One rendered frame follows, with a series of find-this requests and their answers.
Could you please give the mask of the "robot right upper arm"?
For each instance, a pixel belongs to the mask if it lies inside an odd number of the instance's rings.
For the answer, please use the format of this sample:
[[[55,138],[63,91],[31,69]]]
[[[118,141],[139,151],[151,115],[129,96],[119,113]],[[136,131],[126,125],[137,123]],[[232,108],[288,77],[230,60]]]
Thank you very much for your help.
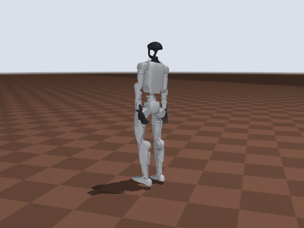
[[[164,65],[164,66],[165,66],[165,65]],[[167,90],[168,72],[169,72],[169,67],[168,67],[168,66],[165,66],[164,81],[163,81],[163,87],[162,87],[162,89],[161,89],[161,92]]]

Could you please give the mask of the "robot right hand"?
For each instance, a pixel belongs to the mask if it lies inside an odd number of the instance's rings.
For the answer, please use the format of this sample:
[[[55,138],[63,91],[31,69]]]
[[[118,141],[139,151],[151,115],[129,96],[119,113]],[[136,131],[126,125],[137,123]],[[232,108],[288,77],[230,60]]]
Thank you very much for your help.
[[[162,108],[162,105],[161,105],[161,108]],[[167,108],[167,106],[166,106],[166,108]],[[166,111],[167,109],[165,109],[165,111]],[[168,123],[168,117],[167,117],[168,115],[167,115],[167,112],[165,113],[165,116],[163,117],[164,118],[164,122],[165,122],[165,124],[166,124],[166,120],[167,120],[167,123]],[[163,124],[163,118],[161,118],[162,119],[162,124]]]

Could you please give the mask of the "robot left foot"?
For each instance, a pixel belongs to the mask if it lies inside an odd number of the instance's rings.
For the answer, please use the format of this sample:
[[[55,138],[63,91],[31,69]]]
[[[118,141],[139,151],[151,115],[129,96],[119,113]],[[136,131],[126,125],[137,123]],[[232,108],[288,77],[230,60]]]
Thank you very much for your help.
[[[137,181],[137,182],[140,182],[140,183],[143,183],[147,186],[152,186],[152,180],[147,178],[147,180],[143,179],[143,176],[132,176],[132,179],[134,181]]]

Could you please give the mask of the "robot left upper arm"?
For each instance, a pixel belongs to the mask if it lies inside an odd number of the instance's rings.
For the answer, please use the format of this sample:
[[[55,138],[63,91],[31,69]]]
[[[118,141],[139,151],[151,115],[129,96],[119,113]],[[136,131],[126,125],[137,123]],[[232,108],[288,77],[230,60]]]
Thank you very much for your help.
[[[140,90],[143,89],[144,75],[148,68],[148,64],[148,62],[141,62],[137,65],[137,83],[139,84]]]

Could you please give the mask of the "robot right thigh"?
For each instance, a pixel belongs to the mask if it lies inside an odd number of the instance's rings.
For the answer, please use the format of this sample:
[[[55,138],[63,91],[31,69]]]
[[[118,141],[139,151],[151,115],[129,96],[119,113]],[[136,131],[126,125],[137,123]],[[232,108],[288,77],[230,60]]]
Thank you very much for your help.
[[[163,141],[161,140],[162,133],[162,119],[165,116],[165,110],[160,107],[160,112],[158,114],[152,115],[152,135],[153,135],[153,145],[156,149],[163,148]]]

